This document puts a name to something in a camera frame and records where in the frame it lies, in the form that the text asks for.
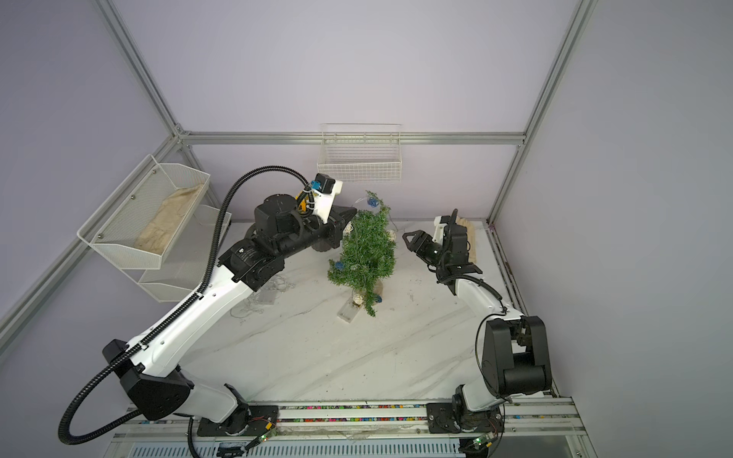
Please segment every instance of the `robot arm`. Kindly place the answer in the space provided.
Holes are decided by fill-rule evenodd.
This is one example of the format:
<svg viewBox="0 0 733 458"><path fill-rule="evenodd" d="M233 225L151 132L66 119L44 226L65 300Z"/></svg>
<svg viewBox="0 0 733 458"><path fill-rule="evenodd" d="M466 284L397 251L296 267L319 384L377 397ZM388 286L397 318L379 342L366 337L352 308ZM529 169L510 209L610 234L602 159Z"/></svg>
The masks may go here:
<svg viewBox="0 0 733 458"><path fill-rule="evenodd" d="M245 238L218 258L203 292L191 293L198 295L198 300L147 345L142 345L145 336L178 306L130 341L114 340L105 347L103 354L111 363L125 349L141 344L142 350L115 372L125 392L147 419L181 413L208 418L217 424L229 422L223 428L229 434L242 429L241 420L247 417L248 408L236 390L229 386L229 391L215 388L186 376L178 362L219 318L283 270L287 257L315 243L322 248L339 246L346 224L356 214L352 207L333 205L341 185L338 180L318 174L312 182L314 198L310 215L298 211L299 203L292 196L268 197L255 209L254 225Z"/></svg>
<svg viewBox="0 0 733 458"><path fill-rule="evenodd" d="M481 280L481 269L468 261L466 228L456 224L458 210L435 219L435 235L424 231L402 236L410 251L433 266L438 283L464 300L476 316L486 321L482 378L457 389L454 398L460 423L463 407L472 412L489 410L512 395L550 389L552 374L545 324L526 317L494 288Z"/></svg>

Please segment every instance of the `white marble table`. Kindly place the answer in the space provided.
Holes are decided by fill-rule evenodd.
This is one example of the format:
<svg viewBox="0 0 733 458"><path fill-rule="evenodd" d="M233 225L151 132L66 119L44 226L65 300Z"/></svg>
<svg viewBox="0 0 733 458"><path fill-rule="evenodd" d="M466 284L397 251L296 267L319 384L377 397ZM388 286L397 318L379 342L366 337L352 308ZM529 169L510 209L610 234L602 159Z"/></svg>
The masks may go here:
<svg viewBox="0 0 733 458"><path fill-rule="evenodd" d="M459 384L480 377L474 337L481 317L436 284L435 274L405 247L405 230L432 233L432 222L397 226L397 265L383 280L376 318L360 311L349 324L336 316L351 294L326 278L328 259L338 259L340 249L309 248L286 261L280 275L289 289L274 304L235 307L181 366L212 383L230 383L251 401L449 398ZM507 300L483 223L474 226L477 264ZM233 224L224 247L247 227Z"/></svg>

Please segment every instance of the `black bracket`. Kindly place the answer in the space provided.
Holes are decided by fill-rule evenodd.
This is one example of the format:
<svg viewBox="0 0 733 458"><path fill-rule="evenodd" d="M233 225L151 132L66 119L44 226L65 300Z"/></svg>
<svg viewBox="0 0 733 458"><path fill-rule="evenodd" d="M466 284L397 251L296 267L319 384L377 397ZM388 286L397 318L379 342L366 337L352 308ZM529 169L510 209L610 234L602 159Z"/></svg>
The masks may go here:
<svg viewBox="0 0 733 458"><path fill-rule="evenodd" d="M244 443L221 443L216 449L218 458L237 458L244 456Z"/></svg>
<svg viewBox="0 0 733 458"><path fill-rule="evenodd" d="M427 430L431 434L458 434L459 432L501 432L504 418L498 407L484 412L466 410L457 418L453 404L434 402L427 406Z"/></svg>

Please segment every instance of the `wire basket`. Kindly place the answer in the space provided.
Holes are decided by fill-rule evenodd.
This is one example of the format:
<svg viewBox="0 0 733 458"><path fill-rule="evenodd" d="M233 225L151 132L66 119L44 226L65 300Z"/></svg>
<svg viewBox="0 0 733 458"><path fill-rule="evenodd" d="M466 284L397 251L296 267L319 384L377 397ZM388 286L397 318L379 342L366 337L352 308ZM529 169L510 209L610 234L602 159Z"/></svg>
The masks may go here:
<svg viewBox="0 0 733 458"><path fill-rule="evenodd" d="M345 182L399 182L399 132L324 132L318 171Z"/></svg>
<svg viewBox="0 0 733 458"><path fill-rule="evenodd" d="M218 215L216 208L200 204L162 268L145 270L139 280L133 280L158 302L185 299L199 286L204 276ZM231 219L232 214L226 212L221 225L220 244Z"/></svg>
<svg viewBox="0 0 733 458"><path fill-rule="evenodd" d="M84 228L77 232L79 238L118 269L160 269L209 187L210 175L203 171L177 163L158 163L152 156L148 156L144 162L146 161L153 162L147 175L92 239L84 238L82 235ZM163 200L177 189L193 188L198 185L202 186L191 197L190 208L173 231L162 254L134 247L143 229L155 217Z"/></svg>

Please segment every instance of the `small green tree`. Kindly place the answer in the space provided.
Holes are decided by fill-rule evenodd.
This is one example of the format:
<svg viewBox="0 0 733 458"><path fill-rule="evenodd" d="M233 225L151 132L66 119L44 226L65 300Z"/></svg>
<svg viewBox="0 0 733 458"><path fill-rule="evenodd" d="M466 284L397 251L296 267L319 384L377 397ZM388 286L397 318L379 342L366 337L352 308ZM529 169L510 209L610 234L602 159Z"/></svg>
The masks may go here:
<svg viewBox="0 0 733 458"><path fill-rule="evenodd" d="M341 259L328 260L328 280L346 285L364 295L364 308L372 317L376 315L375 302L381 298L374 293L379 278L394 272L395 234L387 231L389 207L377 194L367 191L369 206L379 206L377 212L359 210L351 220L352 230L341 241Z"/></svg>

